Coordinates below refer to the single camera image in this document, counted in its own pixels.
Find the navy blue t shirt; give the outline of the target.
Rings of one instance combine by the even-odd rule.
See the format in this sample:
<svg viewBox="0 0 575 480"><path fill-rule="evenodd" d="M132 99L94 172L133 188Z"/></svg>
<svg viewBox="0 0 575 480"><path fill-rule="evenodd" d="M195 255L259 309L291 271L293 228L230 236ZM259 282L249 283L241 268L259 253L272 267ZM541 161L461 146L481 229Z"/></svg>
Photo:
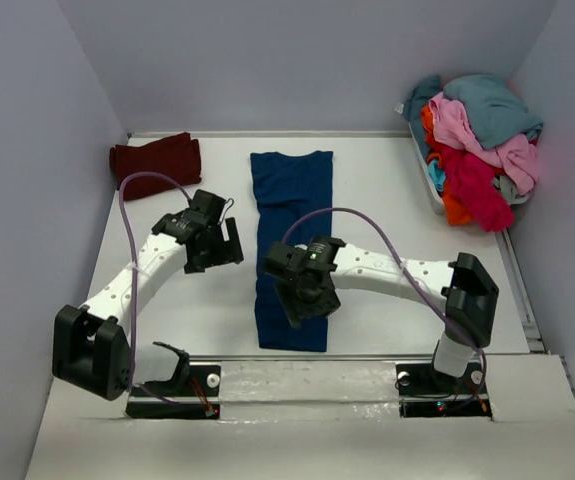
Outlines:
<svg viewBox="0 0 575 480"><path fill-rule="evenodd" d="M328 320L314 317L299 329L290 326L274 287L261 272L263 256L298 219L328 208L333 200L333 153L304 156L279 152L250 155L253 194L259 213L257 227L256 300L254 314L262 349L327 351Z"/></svg>

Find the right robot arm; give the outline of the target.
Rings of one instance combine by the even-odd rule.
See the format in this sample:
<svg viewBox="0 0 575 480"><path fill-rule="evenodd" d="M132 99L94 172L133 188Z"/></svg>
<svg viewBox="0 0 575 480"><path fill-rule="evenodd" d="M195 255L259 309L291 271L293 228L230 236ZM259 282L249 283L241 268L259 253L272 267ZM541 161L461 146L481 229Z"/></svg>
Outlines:
<svg viewBox="0 0 575 480"><path fill-rule="evenodd" d="M306 247L274 243L261 271L275 290L292 327L327 317L341 307L338 290L359 290L410 300L429 307L444 324L429 384L449 392L468 364L491 343L499 287L478 257L459 253L454 261L396 259L332 237L316 237Z"/></svg>

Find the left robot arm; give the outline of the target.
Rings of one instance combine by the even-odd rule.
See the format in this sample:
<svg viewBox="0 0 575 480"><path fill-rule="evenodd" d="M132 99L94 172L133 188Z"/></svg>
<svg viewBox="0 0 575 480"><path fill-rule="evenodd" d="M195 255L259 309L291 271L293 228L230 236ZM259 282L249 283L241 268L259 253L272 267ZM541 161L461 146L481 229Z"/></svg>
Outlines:
<svg viewBox="0 0 575 480"><path fill-rule="evenodd" d="M187 208L164 215L130 262L81 306L56 314L52 373L69 384L113 401L137 388L155 398L182 392L190 356L164 342L138 346L139 313L177 272L239 264L244 256L236 221L225 217L230 201L197 190Z"/></svg>

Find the folded dark red shirt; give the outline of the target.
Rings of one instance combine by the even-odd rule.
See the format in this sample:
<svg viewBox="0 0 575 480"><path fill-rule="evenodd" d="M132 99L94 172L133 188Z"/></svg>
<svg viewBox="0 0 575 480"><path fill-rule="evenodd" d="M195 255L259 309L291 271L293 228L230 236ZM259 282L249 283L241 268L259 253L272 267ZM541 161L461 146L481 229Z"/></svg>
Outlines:
<svg viewBox="0 0 575 480"><path fill-rule="evenodd" d="M181 186L202 181L199 141L187 132L137 147L115 145L109 152L109 166L119 186L128 176L142 172L162 174Z"/></svg>

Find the orange t shirt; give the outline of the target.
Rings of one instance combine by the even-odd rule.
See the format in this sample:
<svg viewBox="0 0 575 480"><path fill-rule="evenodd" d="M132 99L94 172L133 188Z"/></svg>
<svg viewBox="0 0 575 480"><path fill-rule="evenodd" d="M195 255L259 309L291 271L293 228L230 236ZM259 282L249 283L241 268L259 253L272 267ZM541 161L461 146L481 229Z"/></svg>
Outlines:
<svg viewBox="0 0 575 480"><path fill-rule="evenodd" d="M429 148L429 153L426 155L425 159L427 165L427 157L429 156L430 153L436 152L440 155L438 142L435 140L433 135L434 130L433 115L428 105L424 106L420 110L420 119L425 135L424 144ZM450 225L461 226L469 224L473 221L473 217L468 212L466 207L462 204L462 202L458 198L456 198L452 194L451 186L447 177L444 184L443 194L439 196L443 201L446 218Z"/></svg>

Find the light blue t shirt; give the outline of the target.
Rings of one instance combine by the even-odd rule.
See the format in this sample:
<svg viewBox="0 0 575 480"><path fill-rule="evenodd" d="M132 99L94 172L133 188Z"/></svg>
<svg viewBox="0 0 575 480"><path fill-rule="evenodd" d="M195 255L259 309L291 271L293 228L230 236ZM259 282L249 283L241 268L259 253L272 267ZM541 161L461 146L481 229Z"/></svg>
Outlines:
<svg viewBox="0 0 575 480"><path fill-rule="evenodd" d="M439 195L443 194L446 181L445 171L440 166L441 157L438 153L430 153L427 157L427 174Z"/></svg>

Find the magenta t shirt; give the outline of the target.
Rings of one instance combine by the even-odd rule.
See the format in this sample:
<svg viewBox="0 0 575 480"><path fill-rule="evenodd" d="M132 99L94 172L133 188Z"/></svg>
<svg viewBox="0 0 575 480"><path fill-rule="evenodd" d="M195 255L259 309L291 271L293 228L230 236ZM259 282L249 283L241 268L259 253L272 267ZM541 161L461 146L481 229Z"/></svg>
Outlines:
<svg viewBox="0 0 575 480"><path fill-rule="evenodd" d="M472 153L438 144L442 169L458 198L485 232L509 227L514 215L508 203L493 187L495 170Z"/></svg>

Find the light pink t shirt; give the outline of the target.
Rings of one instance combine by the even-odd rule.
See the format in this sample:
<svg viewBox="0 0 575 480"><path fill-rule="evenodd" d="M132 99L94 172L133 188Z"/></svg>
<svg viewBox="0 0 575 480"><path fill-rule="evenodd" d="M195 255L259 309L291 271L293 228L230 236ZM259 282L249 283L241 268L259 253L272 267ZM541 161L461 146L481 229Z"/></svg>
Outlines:
<svg viewBox="0 0 575 480"><path fill-rule="evenodd" d="M502 169L518 194L530 193L539 180L537 147L524 134L517 134L497 147L485 149L471 129L465 106L447 99L442 92L428 101L433 136L438 143L472 153L485 163Z"/></svg>

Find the grey blue t shirt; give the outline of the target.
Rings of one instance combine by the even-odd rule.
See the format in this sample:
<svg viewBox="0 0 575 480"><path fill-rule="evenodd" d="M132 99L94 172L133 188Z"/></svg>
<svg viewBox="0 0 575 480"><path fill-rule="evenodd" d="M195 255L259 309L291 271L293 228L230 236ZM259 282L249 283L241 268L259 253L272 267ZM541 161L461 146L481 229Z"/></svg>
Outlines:
<svg viewBox="0 0 575 480"><path fill-rule="evenodd" d="M528 110L501 77L474 74L456 78L446 85L442 84L440 75L418 82L406 100L397 106L397 112L414 128L414 134L419 135L422 127L421 109L438 93L463 104L472 131L486 150L518 134L533 141L542 133L544 121Z"/></svg>

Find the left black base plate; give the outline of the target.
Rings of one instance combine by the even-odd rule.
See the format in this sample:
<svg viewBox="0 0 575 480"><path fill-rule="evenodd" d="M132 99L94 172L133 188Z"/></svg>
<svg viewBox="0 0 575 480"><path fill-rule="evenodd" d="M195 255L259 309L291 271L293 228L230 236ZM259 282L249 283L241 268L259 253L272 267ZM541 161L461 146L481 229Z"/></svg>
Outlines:
<svg viewBox="0 0 575 480"><path fill-rule="evenodd" d="M128 396L125 415L144 420L220 419L221 365L192 363L182 384L148 382Z"/></svg>

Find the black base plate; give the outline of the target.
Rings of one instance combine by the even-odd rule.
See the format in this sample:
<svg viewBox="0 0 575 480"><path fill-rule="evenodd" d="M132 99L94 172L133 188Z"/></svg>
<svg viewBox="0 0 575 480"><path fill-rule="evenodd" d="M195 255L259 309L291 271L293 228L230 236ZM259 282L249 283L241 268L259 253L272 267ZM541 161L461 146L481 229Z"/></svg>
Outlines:
<svg viewBox="0 0 575 480"><path fill-rule="evenodd" d="M221 365L192 363L182 384L148 382L128 396L125 415L144 420L220 419Z"/></svg>
<svg viewBox="0 0 575 480"><path fill-rule="evenodd" d="M487 387L480 387L479 362L468 364L465 374L454 378L437 372L429 363L396 365L395 387L402 418L492 417Z"/></svg>

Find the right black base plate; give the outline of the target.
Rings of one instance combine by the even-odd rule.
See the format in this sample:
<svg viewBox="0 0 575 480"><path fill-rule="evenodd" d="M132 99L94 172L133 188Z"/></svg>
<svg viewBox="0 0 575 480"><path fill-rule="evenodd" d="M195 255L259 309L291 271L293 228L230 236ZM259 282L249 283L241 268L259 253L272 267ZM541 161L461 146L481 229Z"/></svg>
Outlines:
<svg viewBox="0 0 575 480"><path fill-rule="evenodd" d="M395 387L402 418L492 417L487 387L480 387L479 362L468 364L465 374L454 378L437 372L429 363L396 365Z"/></svg>

